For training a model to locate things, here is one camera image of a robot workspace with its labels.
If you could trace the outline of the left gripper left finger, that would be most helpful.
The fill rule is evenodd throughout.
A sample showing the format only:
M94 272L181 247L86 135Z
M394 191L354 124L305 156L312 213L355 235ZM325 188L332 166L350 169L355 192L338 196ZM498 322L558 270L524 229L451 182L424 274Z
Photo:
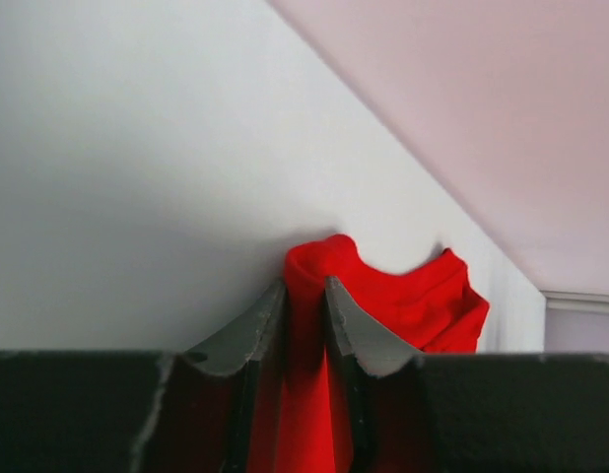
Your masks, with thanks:
M183 353L0 351L0 472L271 472L286 288Z

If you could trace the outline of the red t shirt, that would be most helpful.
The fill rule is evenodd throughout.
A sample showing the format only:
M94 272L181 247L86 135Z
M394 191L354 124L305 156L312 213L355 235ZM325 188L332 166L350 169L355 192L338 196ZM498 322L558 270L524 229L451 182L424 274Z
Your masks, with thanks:
M291 314L278 443L254 453L253 472L485 472L478 460L446 458L414 372L374 380L327 347L326 281L393 340L427 354L472 354L489 305L470 286L466 263L445 249L403 275L365 263L355 242L330 236L290 249L283 277Z

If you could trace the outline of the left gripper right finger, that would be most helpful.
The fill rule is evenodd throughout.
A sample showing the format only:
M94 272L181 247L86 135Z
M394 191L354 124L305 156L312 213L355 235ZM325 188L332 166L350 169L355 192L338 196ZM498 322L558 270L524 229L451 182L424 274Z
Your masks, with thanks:
M609 472L609 354L430 355L325 282L339 472Z

